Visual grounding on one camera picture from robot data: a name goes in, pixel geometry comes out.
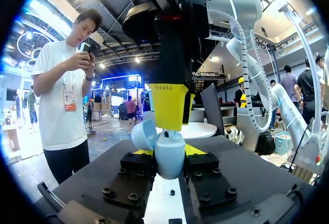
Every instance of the black table surface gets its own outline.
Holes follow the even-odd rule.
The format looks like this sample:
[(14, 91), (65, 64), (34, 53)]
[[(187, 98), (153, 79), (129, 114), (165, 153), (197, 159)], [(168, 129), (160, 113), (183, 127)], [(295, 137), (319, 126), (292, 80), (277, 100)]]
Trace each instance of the black table surface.
[[(236, 201), (239, 207), (208, 219), (209, 223), (221, 221), (246, 211), (274, 193), (285, 194), (296, 183), (302, 185), (301, 192), (304, 198), (313, 189), (311, 185), (286, 170), (280, 169), (222, 136), (191, 139), (187, 140), (187, 143), (204, 152), (213, 152), (219, 158), (222, 174), (231, 186), (237, 189)], [(68, 203), (70, 200), (81, 201), (83, 194), (103, 201), (101, 189), (109, 186), (117, 175), (120, 169), (120, 159), (125, 153), (137, 150), (130, 140), (123, 140), (64, 181), (53, 192), (64, 203)], [(191, 200), (182, 177), (180, 178), (180, 188), (187, 223), (195, 223)], [(35, 205), (44, 215), (55, 213), (44, 198), (37, 201)], [(294, 205), (279, 223), (287, 223), (298, 208), (298, 204)], [(108, 214), (117, 215), (118, 211), (117, 208), (109, 206)]]

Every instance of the robotic arm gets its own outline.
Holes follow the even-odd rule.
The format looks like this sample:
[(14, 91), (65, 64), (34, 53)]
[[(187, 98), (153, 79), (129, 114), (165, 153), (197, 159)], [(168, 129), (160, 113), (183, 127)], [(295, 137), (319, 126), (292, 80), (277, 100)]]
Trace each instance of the robotic arm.
[[(190, 59), (199, 57), (199, 39), (209, 35), (208, 21), (220, 25), (220, 22), (229, 20), (234, 38), (227, 44), (227, 49), (242, 64), (247, 108), (254, 128), (259, 132), (266, 131), (272, 112), (269, 112), (266, 125), (259, 127), (251, 104), (249, 79), (256, 86), (267, 110), (280, 108), (294, 151), (299, 143), (303, 148), (298, 151), (294, 163), (318, 175), (322, 174), (325, 165), (322, 162), (327, 160), (327, 132), (320, 134), (312, 130), (310, 133), (284, 88), (277, 84), (270, 89), (267, 82), (253, 34), (255, 23), (262, 17), (260, 0), (151, 0), (147, 6), (144, 4), (144, 9), (141, 5), (138, 7), (129, 11), (123, 29), (132, 38), (142, 37), (151, 41), (155, 34), (161, 37), (158, 67), (153, 77), (150, 77), (159, 127), (179, 131), (182, 124), (188, 123), (194, 93)], [(146, 21), (139, 31), (132, 29), (136, 27), (136, 18)], [(257, 60), (248, 54), (252, 48)]]

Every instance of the smartphone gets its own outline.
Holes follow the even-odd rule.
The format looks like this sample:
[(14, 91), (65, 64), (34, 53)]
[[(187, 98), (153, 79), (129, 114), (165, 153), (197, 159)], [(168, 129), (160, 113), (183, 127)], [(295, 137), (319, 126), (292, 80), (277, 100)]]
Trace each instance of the smartphone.
[(87, 43), (82, 43), (81, 47), (80, 47), (80, 51), (87, 51), (88, 53), (93, 53), (94, 55), (96, 55), (99, 52), (99, 46), (98, 44), (87, 44)]

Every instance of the hand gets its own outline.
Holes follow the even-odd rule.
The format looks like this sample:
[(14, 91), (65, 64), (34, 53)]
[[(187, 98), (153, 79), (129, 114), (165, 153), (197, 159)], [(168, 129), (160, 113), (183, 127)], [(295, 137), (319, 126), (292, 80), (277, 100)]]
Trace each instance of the hand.
[(88, 52), (79, 52), (72, 55), (68, 60), (63, 62), (66, 71), (77, 69), (86, 70), (89, 66), (90, 56)]
[(92, 78), (94, 76), (94, 69), (95, 69), (95, 56), (93, 53), (90, 53), (90, 61), (89, 65), (85, 69), (85, 73), (87, 78)]

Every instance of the white t-shirt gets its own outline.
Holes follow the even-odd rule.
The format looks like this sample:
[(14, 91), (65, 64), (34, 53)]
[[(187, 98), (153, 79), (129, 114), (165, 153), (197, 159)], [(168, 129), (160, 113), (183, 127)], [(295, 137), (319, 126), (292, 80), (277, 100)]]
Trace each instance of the white t-shirt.
[[(64, 46), (66, 60), (79, 52), (77, 48), (68, 46), (65, 41), (47, 43), (36, 60), (32, 75), (47, 72), (63, 62)], [(76, 111), (65, 111), (63, 76), (58, 79), (49, 93), (40, 96), (39, 126), (44, 150), (73, 148), (87, 139), (82, 108), (82, 84), (85, 72), (82, 69), (75, 72)], [(73, 71), (65, 73), (66, 86), (72, 85), (72, 73)]]

